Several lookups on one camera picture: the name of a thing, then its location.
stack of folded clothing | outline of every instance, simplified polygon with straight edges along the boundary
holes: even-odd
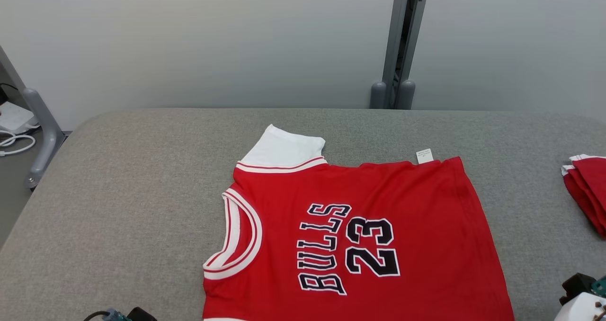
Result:
[[[562,166],[570,196],[597,232],[606,239],[606,157],[574,155],[571,165]]]

gray table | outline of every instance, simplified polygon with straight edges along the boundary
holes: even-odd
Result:
[[[606,125],[576,116],[337,109],[143,109],[97,116],[67,140],[0,252],[0,315],[80,320],[141,306],[199,320],[202,264],[223,245],[220,193],[273,123],[324,137],[330,163],[461,156],[520,321],[552,321],[561,283],[604,274],[606,243],[559,166],[606,154]]]

red basketball jersey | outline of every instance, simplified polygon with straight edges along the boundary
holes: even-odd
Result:
[[[270,125],[223,193],[205,321],[513,321],[460,158],[329,165]]]

white wall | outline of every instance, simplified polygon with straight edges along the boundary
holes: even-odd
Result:
[[[63,129],[123,107],[367,107],[392,0],[0,0]]]
[[[427,0],[410,78],[413,109],[606,122],[606,0]]]

white ribbed trim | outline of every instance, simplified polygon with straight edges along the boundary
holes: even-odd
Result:
[[[573,165],[571,165],[571,164],[566,164],[566,165],[562,166],[562,176],[567,175],[567,174],[568,174],[568,171],[569,171],[570,169],[574,169],[574,168],[575,168],[575,167],[574,167]]]
[[[206,261],[206,263],[204,263],[204,278],[208,278],[210,280],[220,280],[221,278],[233,276],[247,267],[258,254],[263,236],[261,221],[255,209],[253,209],[253,207],[246,200],[244,200],[244,198],[242,198],[238,192],[231,188],[227,189],[227,191],[223,193],[223,196],[228,198],[230,202],[235,203],[240,209],[242,209],[242,211],[244,211],[246,216],[249,218],[252,233],[248,247],[236,260],[227,264],[221,263],[221,265],[219,265],[218,261],[213,261],[215,256],[212,256],[208,261]]]
[[[581,161],[582,159],[590,159],[590,158],[606,159],[606,157],[598,157],[598,156],[595,156],[595,155],[579,154],[579,155],[574,155],[574,157],[570,157],[570,161]]]
[[[240,170],[244,170],[246,172],[254,172],[254,173],[292,173],[292,172],[299,172],[300,170],[312,168],[314,166],[318,166],[319,164],[325,164],[325,163],[328,163],[328,162],[326,161],[326,159],[324,159],[324,157],[318,157],[315,159],[311,159],[304,163],[301,163],[301,164],[298,164],[298,165],[292,166],[292,167],[255,166],[255,165],[251,165],[251,164],[245,164],[245,163],[242,163],[242,161],[239,161],[238,164],[236,164],[236,168],[238,168]]]

